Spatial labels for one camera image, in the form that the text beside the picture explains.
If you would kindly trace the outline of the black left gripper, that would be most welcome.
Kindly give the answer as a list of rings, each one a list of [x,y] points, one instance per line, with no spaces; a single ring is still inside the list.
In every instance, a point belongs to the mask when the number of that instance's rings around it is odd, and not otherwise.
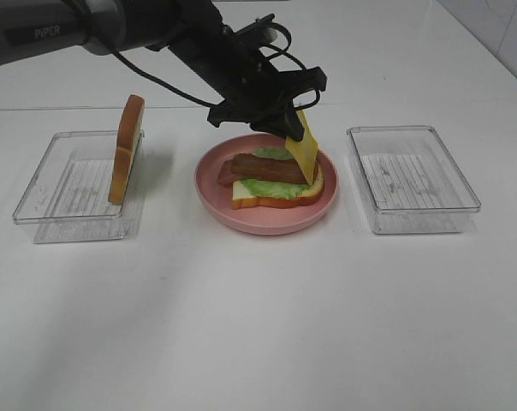
[[[226,88],[224,101],[210,108],[208,121],[244,122],[255,131],[302,141],[305,127],[293,99],[310,91],[323,92],[327,76],[319,68],[280,71],[261,52],[226,42],[216,58],[218,79]]]

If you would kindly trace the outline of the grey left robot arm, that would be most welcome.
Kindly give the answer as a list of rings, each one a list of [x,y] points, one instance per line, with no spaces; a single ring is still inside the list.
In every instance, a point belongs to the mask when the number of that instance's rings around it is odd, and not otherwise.
[[[241,122],[255,131],[301,140],[294,100],[326,88],[320,68],[281,71],[288,51],[271,32],[286,28],[267,15],[234,30],[210,1],[0,1],[0,67],[79,45],[122,58],[144,47],[170,50],[221,95],[208,104],[214,126]]]

